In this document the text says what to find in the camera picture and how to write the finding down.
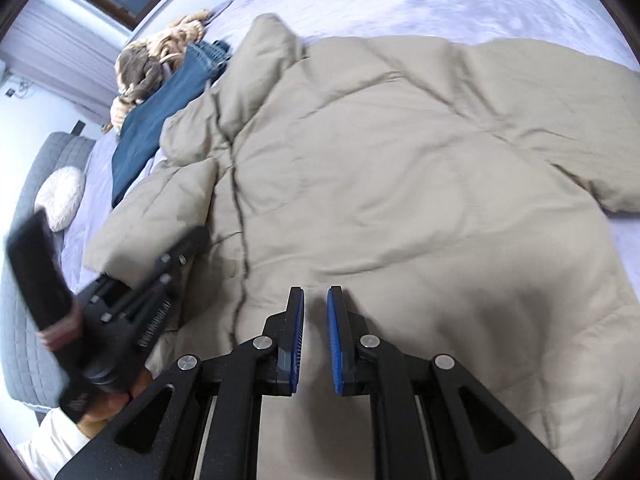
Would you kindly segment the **left hand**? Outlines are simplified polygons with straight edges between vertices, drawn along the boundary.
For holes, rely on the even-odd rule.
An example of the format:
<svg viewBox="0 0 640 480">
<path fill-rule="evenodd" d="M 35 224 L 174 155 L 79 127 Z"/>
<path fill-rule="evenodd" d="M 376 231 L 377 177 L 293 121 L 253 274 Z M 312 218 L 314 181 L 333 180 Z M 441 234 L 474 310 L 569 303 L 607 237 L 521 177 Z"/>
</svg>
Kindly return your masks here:
<svg viewBox="0 0 640 480">
<path fill-rule="evenodd" d="M 96 437 L 118 413 L 149 387 L 152 380 L 151 372 L 145 367 L 126 393 L 103 393 L 98 396 L 78 422 L 79 431 L 89 439 Z"/>
</svg>

